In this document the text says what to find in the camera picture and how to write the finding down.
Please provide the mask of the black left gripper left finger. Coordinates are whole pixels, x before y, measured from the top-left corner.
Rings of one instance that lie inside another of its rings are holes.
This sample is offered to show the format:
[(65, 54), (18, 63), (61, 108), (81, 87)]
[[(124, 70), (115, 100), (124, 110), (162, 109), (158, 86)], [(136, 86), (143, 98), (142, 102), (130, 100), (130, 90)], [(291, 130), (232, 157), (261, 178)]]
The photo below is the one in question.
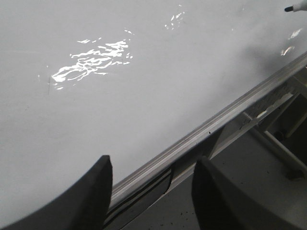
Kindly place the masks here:
[(113, 171), (103, 155), (75, 184), (7, 230), (101, 230), (110, 205)]

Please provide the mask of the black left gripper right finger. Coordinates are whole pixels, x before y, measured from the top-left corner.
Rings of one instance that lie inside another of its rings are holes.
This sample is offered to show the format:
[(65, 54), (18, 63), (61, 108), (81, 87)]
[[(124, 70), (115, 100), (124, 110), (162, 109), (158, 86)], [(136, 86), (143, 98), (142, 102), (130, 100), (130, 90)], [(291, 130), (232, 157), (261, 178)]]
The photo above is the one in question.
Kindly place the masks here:
[(202, 157), (192, 180), (192, 201), (202, 230), (272, 230), (272, 215)]

